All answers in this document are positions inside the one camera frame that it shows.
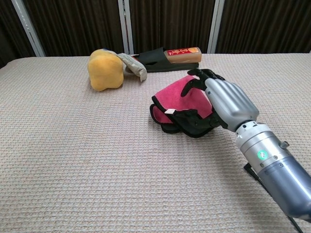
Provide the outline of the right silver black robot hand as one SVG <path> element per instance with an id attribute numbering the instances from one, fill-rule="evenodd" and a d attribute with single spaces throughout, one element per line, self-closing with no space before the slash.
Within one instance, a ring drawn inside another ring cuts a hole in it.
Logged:
<path id="1" fill-rule="evenodd" d="M 204 91 L 212 106 L 214 119 L 209 121 L 212 127 L 220 125 L 235 132 L 241 125 L 257 120 L 259 110 L 236 84 L 210 69 L 191 69 L 188 75 L 197 78 L 188 81 L 181 96 L 186 96 L 193 88 Z"/>

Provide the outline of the pink cloth black trim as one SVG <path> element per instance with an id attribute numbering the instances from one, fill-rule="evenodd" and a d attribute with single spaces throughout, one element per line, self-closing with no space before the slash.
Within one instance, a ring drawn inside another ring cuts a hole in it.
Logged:
<path id="1" fill-rule="evenodd" d="M 152 96 L 150 114 L 165 133 L 182 132 L 199 138 L 220 126 L 216 113 L 202 90 L 191 88 L 181 96 L 184 87 L 194 80 L 187 75 Z"/>

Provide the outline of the red orange snack package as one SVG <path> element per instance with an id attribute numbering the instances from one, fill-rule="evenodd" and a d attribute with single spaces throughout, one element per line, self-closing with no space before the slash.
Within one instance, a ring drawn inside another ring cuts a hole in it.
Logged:
<path id="1" fill-rule="evenodd" d="M 170 63 L 199 63 L 202 52 L 199 47 L 173 49 L 164 51 L 164 55 Z"/>

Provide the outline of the black slipper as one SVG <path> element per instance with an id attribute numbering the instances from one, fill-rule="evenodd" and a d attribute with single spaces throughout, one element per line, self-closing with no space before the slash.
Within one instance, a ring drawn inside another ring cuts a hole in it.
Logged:
<path id="1" fill-rule="evenodd" d="M 166 49 L 158 48 L 133 57 L 145 66 L 148 73 L 190 70 L 199 67 L 199 63 L 170 63 L 164 55 L 164 51 Z"/>

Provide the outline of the yellow plush toy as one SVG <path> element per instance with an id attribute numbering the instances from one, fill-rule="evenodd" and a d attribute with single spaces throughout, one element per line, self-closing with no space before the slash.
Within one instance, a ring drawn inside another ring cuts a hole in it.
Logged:
<path id="1" fill-rule="evenodd" d="M 87 69 L 90 85 L 96 91 L 117 89 L 123 84 L 123 62 L 115 52 L 95 50 L 89 57 Z"/>

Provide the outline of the beige woven tablecloth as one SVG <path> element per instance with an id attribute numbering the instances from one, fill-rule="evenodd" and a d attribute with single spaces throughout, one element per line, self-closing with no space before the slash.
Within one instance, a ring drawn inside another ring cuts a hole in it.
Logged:
<path id="1" fill-rule="evenodd" d="M 87 57 L 0 69 L 0 233 L 297 233 L 236 136 L 166 134 L 152 96 L 186 75 L 94 91 Z"/>

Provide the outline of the dark pleated curtain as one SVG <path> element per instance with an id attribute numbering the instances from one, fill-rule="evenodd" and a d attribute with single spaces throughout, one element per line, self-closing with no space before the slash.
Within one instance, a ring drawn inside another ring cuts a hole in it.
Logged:
<path id="1" fill-rule="evenodd" d="M 124 50 L 118 0 L 23 0 L 46 56 Z M 216 0 L 129 0 L 134 53 L 207 51 Z M 308 53 L 311 0 L 225 0 L 216 53 Z M 35 55 L 12 0 L 0 0 L 0 68 Z"/>

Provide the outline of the white partition post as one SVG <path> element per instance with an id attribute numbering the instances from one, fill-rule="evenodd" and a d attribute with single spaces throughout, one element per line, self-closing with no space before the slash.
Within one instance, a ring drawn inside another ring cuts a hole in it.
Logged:
<path id="1" fill-rule="evenodd" d="M 210 34 L 208 39 L 207 53 L 216 52 L 224 5 L 225 0 L 215 0 Z"/>
<path id="2" fill-rule="evenodd" d="M 31 47 L 36 57 L 45 57 L 45 52 L 41 45 L 41 42 L 37 36 L 36 30 L 33 26 L 31 18 L 25 7 L 23 0 L 11 0 L 13 7 L 17 13 L 17 16 L 22 24 L 22 27 L 26 33 L 26 36 L 31 44 Z"/>
<path id="3" fill-rule="evenodd" d="M 129 0 L 118 0 L 118 7 L 124 52 L 127 54 L 134 54 Z"/>

